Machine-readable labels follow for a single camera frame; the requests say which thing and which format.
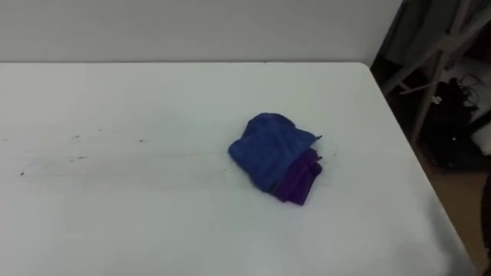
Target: purple cloth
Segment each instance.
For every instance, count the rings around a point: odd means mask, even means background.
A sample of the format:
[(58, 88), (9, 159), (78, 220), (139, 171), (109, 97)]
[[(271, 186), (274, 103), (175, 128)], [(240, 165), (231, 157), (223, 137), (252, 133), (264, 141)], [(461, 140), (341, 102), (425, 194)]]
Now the purple cloth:
[(271, 194), (282, 202), (290, 201), (304, 205), (312, 183), (321, 173), (322, 167), (317, 163), (321, 157), (314, 149), (307, 149), (290, 165), (284, 177), (279, 180)]
[(229, 154), (256, 187), (268, 192), (320, 138), (298, 129), (280, 114), (261, 113), (247, 123), (240, 139), (230, 145)]

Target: black object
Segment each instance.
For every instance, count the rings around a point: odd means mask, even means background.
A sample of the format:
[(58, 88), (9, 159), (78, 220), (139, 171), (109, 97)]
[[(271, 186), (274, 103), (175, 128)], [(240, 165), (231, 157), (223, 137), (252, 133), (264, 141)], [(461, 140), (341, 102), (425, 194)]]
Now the black object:
[[(400, 65), (379, 56), (371, 71), (375, 80), (383, 84), (399, 68)], [(473, 84), (467, 85), (467, 77), (475, 79)], [(452, 79), (448, 83), (438, 84), (434, 102), (430, 105), (420, 136), (420, 148), (434, 165), (453, 171), (491, 171), (491, 156), (484, 156), (470, 139), (473, 133), (491, 121), (490, 111), (469, 123), (476, 110), (476, 102), (479, 101), (472, 88), (478, 82), (476, 77), (469, 75), (461, 80)], [(429, 81), (422, 72), (416, 70), (404, 83), (409, 88), (416, 88), (427, 85)], [(403, 89), (396, 87), (386, 99), (400, 127), (410, 136), (425, 90), (409, 94), (401, 92)]]

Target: purple fabric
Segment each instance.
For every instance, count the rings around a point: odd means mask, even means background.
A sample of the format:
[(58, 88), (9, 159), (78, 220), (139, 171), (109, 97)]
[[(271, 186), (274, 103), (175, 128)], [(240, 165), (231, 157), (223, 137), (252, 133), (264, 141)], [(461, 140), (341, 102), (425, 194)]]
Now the purple fabric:
[(290, 165), (284, 177), (279, 180), (271, 194), (282, 202), (290, 201), (304, 205), (312, 183), (321, 173), (322, 167), (317, 163), (321, 157), (314, 149), (307, 149)]

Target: floor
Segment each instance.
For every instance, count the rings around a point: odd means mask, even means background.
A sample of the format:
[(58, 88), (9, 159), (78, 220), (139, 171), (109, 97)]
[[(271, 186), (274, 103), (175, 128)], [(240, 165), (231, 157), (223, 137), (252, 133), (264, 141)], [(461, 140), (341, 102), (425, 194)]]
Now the floor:
[(483, 271), (487, 258), (481, 237), (480, 199), (487, 173), (445, 172), (429, 164), (421, 153), (417, 156), (477, 271)]

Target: cloth pile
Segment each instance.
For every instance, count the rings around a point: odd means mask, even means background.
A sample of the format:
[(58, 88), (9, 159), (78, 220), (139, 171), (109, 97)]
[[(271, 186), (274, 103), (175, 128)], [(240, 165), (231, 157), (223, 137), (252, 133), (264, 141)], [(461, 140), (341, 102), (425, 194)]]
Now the cloth pile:
[(254, 185), (282, 202), (304, 205), (322, 167), (310, 146), (320, 136), (299, 130), (286, 117), (261, 113), (229, 147), (229, 154)]

